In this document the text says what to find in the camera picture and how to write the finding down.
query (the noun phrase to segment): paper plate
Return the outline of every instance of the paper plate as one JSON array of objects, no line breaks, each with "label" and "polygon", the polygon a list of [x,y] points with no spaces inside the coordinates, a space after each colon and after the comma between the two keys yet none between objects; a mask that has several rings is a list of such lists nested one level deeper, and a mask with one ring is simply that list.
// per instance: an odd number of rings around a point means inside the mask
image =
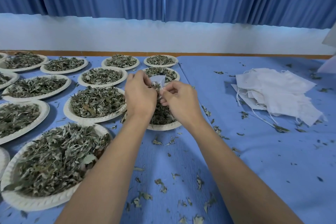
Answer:
[{"label": "paper plate", "polygon": [[169,67],[166,67],[166,69],[168,69],[170,71],[174,71],[176,73],[177,77],[176,77],[176,79],[174,81],[179,81],[180,80],[180,75],[179,75],[179,73],[177,71],[175,71],[174,69],[171,69]]},{"label": "paper plate", "polygon": [[4,84],[0,84],[0,90],[8,87],[9,85],[13,84],[14,82],[16,82],[17,80],[19,80],[20,76],[17,73],[13,73],[13,72],[2,72],[1,73],[5,76],[10,77],[11,79],[8,82],[5,82]]},{"label": "paper plate", "polygon": [[31,66],[31,67],[23,67],[23,68],[15,68],[15,69],[8,69],[6,68],[6,64],[5,64],[5,60],[0,60],[0,72],[2,71],[7,71],[7,72],[23,72],[23,71],[29,71],[29,70],[33,70],[36,69],[40,66],[42,66],[43,64],[48,62],[48,57],[44,56],[44,55],[40,55],[40,54],[36,54],[38,56],[40,56],[43,61],[35,66]]},{"label": "paper plate", "polygon": [[[59,89],[57,90],[54,90],[52,92],[49,92],[47,94],[43,94],[43,95],[39,95],[39,96],[36,96],[36,97],[29,97],[29,98],[14,98],[14,97],[11,97],[11,96],[3,96],[2,98],[6,101],[9,101],[9,102],[27,102],[27,101],[33,101],[33,100],[38,100],[38,99],[44,99],[44,98],[49,98],[49,97],[52,97],[58,93],[60,93],[61,91],[65,90],[67,87],[70,86],[71,84],[71,79],[66,77],[65,75],[61,75],[61,74],[47,74],[47,75],[41,75],[41,76],[35,76],[35,77],[32,77],[32,78],[28,78],[28,79],[34,79],[36,77],[48,77],[48,78],[51,78],[51,77],[56,77],[58,79],[66,79],[66,82],[65,84],[60,87]],[[9,86],[7,87],[2,94],[7,94],[8,93],[8,89],[10,89],[12,87]]]},{"label": "paper plate", "polygon": [[[130,69],[133,69],[133,68],[136,68],[139,64],[140,64],[140,61],[136,58],[136,57],[133,57],[136,59],[136,63],[133,65],[133,66],[130,66],[130,67],[123,67],[123,69],[125,70],[130,70]],[[106,58],[104,59],[102,62],[101,62],[101,66],[102,67],[114,67],[114,66],[108,66],[107,65],[107,60],[111,59],[111,57],[109,58]]]},{"label": "paper plate", "polygon": [[79,75],[79,77],[78,77],[78,83],[79,83],[80,85],[82,85],[82,86],[85,86],[85,87],[87,87],[87,86],[91,86],[91,88],[105,88],[105,87],[114,86],[114,85],[117,85],[117,84],[123,82],[124,80],[126,80],[126,78],[127,78],[127,76],[128,76],[127,71],[126,71],[125,69],[123,69],[123,68],[119,68],[119,67],[95,67],[95,68],[93,68],[93,69],[94,69],[94,70],[98,70],[99,68],[109,69],[109,70],[114,70],[114,71],[122,71],[122,72],[123,72],[123,77],[122,77],[120,80],[118,80],[118,81],[115,81],[115,82],[109,82],[109,83],[106,83],[106,84],[88,84],[88,83],[86,83],[86,82],[84,82],[84,81],[82,80],[82,75],[83,75],[84,73],[86,73],[86,72],[88,71],[88,70],[87,70],[87,71],[85,71],[85,72],[83,72],[83,73],[81,73],[81,74]]},{"label": "paper plate", "polygon": [[0,147],[0,181],[10,160],[8,151]]},{"label": "paper plate", "polygon": [[[9,104],[13,104],[13,103],[0,104],[0,109],[3,106],[9,105]],[[39,106],[40,115],[36,118],[36,120],[34,120],[27,127],[23,128],[23,129],[20,129],[19,131],[16,131],[13,134],[10,134],[8,136],[0,138],[0,144],[7,143],[11,140],[14,140],[14,139],[18,138],[19,136],[23,136],[25,133],[28,133],[33,128],[35,128],[38,124],[40,124],[48,116],[48,113],[50,111],[49,105],[46,102],[43,102],[43,101],[40,101],[40,100],[34,100],[34,101],[30,101],[30,102],[14,103],[14,104],[18,104],[20,106],[37,104]]]},{"label": "paper plate", "polygon": [[[99,136],[103,136],[105,134],[109,134],[110,138],[112,139],[111,134],[109,131],[104,128],[101,125],[98,124],[80,124],[83,127],[88,127],[90,125],[95,125],[95,131]],[[41,135],[36,137],[35,140],[40,140]],[[19,150],[17,154],[12,158],[12,160],[9,162],[8,166],[6,167],[6,170],[2,176],[1,181],[1,191],[9,184],[12,184],[15,182],[15,168],[16,165],[22,156],[22,154],[27,150],[27,148],[32,145],[34,142],[30,141],[25,146]],[[24,195],[18,191],[4,191],[1,193],[2,198],[4,201],[6,201],[9,205],[12,207],[15,207],[16,209],[23,210],[23,211],[41,211],[45,209],[49,209],[52,207],[55,207],[57,205],[61,205],[67,201],[70,200],[73,193],[76,191],[80,183],[77,185],[61,192],[53,196],[47,196],[47,197],[30,197],[27,195]]]},{"label": "paper plate", "polygon": [[[116,88],[121,94],[125,95],[125,91],[122,89]],[[66,117],[68,117],[70,120],[76,121],[76,122],[86,122],[86,123],[99,123],[107,120],[111,120],[115,117],[120,116],[126,109],[127,104],[125,103],[117,112],[113,112],[110,115],[99,117],[99,118],[82,118],[77,116],[70,105],[71,98],[68,99],[68,101],[65,103],[63,107],[63,112]]]},{"label": "paper plate", "polygon": [[150,66],[150,67],[171,67],[171,66],[173,66],[173,65],[176,65],[176,64],[179,62],[179,60],[177,59],[177,57],[170,56],[170,55],[163,55],[163,56],[166,56],[166,57],[169,57],[169,58],[173,59],[174,63],[168,64],[168,65],[152,65],[152,64],[149,64],[149,63],[147,62],[147,59],[148,59],[149,57],[145,58],[145,60],[143,61],[143,63],[144,63],[145,65],[147,65],[147,66]]},{"label": "paper plate", "polygon": [[152,125],[152,124],[149,124],[147,129],[156,130],[156,131],[166,131],[166,130],[171,130],[171,129],[178,128],[179,126],[182,126],[182,124],[179,123],[178,121],[175,121],[173,123],[166,124],[166,125]]},{"label": "paper plate", "polygon": [[87,64],[89,64],[89,62],[86,59],[78,58],[78,57],[74,57],[74,58],[76,58],[78,60],[84,60],[84,64],[77,67],[77,68],[64,70],[64,71],[49,71],[49,70],[46,69],[46,66],[45,66],[46,64],[43,64],[41,66],[40,70],[41,70],[41,72],[46,73],[46,74],[69,74],[69,73],[77,72],[77,71],[83,69],[84,67],[86,67]]},{"label": "paper plate", "polygon": [[8,57],[7,53],[0,52],[0,55],[2,56],[2,58],[0,58],[0,62],[5,60]]}]

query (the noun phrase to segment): table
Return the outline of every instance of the table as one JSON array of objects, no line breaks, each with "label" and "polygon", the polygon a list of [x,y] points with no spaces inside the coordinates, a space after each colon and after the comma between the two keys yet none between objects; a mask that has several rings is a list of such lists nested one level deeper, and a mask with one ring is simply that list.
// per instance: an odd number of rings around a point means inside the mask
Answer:
[{"label": "table", "polygon": [[[225,141],[230,147],[241,151],[240,158],[304,223],[335,223],[336,91],[318,91],[335,87],[335,76],[319,74],[321,80],[312,80],[309,70],[318,68],[321,62],[302,58],[184,56],[179,57],[179,64],[188,82],[195,86],[199,101],[212,113],[208,119],[215,119],[213,125],[218,125],[222,135],[230,138]],[[239,107],[236,91],[230,85],[236,79],[229,75],[263,67],[289,70],[317,83],[306,96],[329,121],[310,128],[304,125],[300,128],[307,133],[299,133],[295,130],[294,118],[274,117],[280,126],[291,130],[282,134],[259,120],[247,105]],[[249,117],[242,120],[241,111],[249,113]],[[255,112],[271,122],[267,112]]]},{"label": "table", "polygon": [[[105,57],[86,58],[89,65],[85,70],[99,67]],[[141,64],[137,70],[145,68],[144,57],[138,57],[138,59]],[[292,64],[292,68],[287,67],[287,64]],[[332,88],[335,77],[323,74],[321,80],[314,81],[318,84],[316,89],[312,89],[306,94],[312,98],[315,107],[324,112],[329,122],[320,123],[311,128],[301,127],[307,133],[299,133],[295,130],[293,118],[280,116],[275,119],[281,126],[291,130],[289,133],[280,134],[255,117],[248,106],[238,107],[235,91],[229,85],[235,82],[235,78],[228,75],[240,74],[252,68],[267,67],[278,71],[290,70],[310,79],[308,70],[320,65],[319,61],[299,58],[185,56],[179,57],[179,65],[172,67],[180,74],[182,82],[195,86],[200,103],[212,112],[210,117],[205,117],[209,122],[215,119],[213,125],[219,126],[222,129],[222,135],[230,138],[225,142],[230,147],[236,147],[240,150],[237,155],[305,223],[334,223],[336,219],[334,211],[336,206],[334,189],[336,146],[333,143],[333,140],[336,140],[336,128],[333,127],[336,121],[333,113],[336,92],[332,90],[328,93],[317,91],[320,88]],[[227,73],[216,74],[213,71]],[[70,122],[68,119],[57,121],[65,117],[62,111],[65,101],[78,90],[84,89],[83,86],[75,86],[78,75],[82,72],[83,70],[67,75],[73,81],[71,86],[64,92],[44,100],[50,105],[50,113],[44,122],[23,137],[2,145],[10,152],[11,157],[24,143],[34,139],[40,133]],[[24,78],[42,74],[39,70],[21,73]],[[117,87],[123,89],[124,85],[125,82]],[[241,111],[249,113],[249,117],[242,120],[239,113]],[[256,111],[256,113],[262,118],[267,117],[263,111]],[[115,136],[122,126],[120,119],[121,117],[117,117],[100,124],[108,128]],[[163,145],[166,145],[171,137],[178,136],[179,138],[176,138],[176,143],[173,145],[158,146],[151,143],[156,136]],[[205,218],[204,224],[232,223],[196,142],[183,127],[166,132],[147,130],[135,166],[144,166],[145,171],[133,172],[127,202],[131,202],[133,198],[137,197],[139,191],[150,193],[153,196],[153,201],[145,201],[142,198],[142,208],[134,208],[132,205],[129,212],[124,210],[120,223],[178,223],[183,216],[187,217],[188,223],[192,223],[192,217],[196,214]],[[172,173],[181,176],[176,176],[174,180]],[[198,190],[197,174],[205,182],[201,190]],[[135,181],[136,177],[141,180],[141,183]],[[160,186],[154,183],[154,180],[159,178],[168,188],[166,194],[161,193]],[[205,201],[210,199],[210,193],[216,197],[217,203],[208,209],[208,214],[206,214],[203,206]],[[192,201],[192,206],[188,205],[187,197]],[[181,204],[178,206],[179,200],[185,201],[187,207]],[[51,224],[56,220],[63,206],[30,212],[27,218],[24,218],[20,211],[13,208],[8,209],[8,205],[1,202],[0,222],[2,224],[26,224],[34,223],[38,219],[37,224]]]}]

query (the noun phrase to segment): pile of dried herbs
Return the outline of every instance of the pile of dried herbs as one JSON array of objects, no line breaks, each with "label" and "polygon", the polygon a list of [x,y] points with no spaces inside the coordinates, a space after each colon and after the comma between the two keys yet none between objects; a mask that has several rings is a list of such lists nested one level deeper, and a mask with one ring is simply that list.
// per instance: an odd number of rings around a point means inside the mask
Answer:
[{"label": "pile of dried herbs", "polygon": [[121,54],[116,54],[111,56],[110,59],[106,60],[106,64],[108,66],[113,66],[113,67],[131,67],[137,63],[137,59],[132,57],[132,56],[125,56]]},{"label": "pile of dried herbs", "polygon": [[31,67],[44,61],[40,56],[31,52],[16,52],[5,60],[7,69]]},{"label": "pile of dried herbs", "polygon": [[84,60],[82,59],[59,57],[49,61],[44,67],[48,71],[66,71],[80,67],[83,64]]},{"label": "pile of dried herbs", "polygon": [[175,71],[171,71],[165,67],[149,67],[145,70],[145,73],[148,75],[148,77],[155,75],[165,75],[165,83],[174,81],[177,78],[177,73]]},{"label": "pile of dried herbs", "polygon": [[88,84],[107,84],[116,82],[123,77],[122,71],[115,71],[111,69],[98,68],[90,69],[82,74],[82,80]]},{"label": "pile of dried herbs", "polygon": [[156,104],[156,108],[150,124],[152,125],[166,125],[175,122],[176,119],[169,110],[169,106],[163,106],[161,103]]},{"label": "pile of dried herbs", "polygon": [[0,108],[0,138],[27,127],[40,115],[39,106],[8,104]]},{"label": "pile of dried herbs", "polygon": [[147,58],[147,63],[151,65],[169,65],[175,63],[172,58],[164,55],[155,55]]},{"label": "pile of dried herbs", "polygon": [[73,112],[82,118],[99,118],[117,112],[125,104],[125,96],[115,87],[80,90],[71,97]]},{"label": "pile of dried herbs", "polygon": [[59,79],[55,76],[36,77],[33,79],[23,79],[15,82],[7,88],[8,93],[3,96],[11,96],[15,98],[30,98],[44,95],[58,90],[67,82],[66,79]]},{"label": "pile of dried herbs", "polygon": [[98,136],[94,126],[53,128],[27,148],[17,164],[19,180],[4,190],[33,197],[63,192],[84,179],[109,142],[109,134]]},{"label": "pile of dried herbs", "polygon": [[8,82],[11,78],[0,72],[0,85]]}]

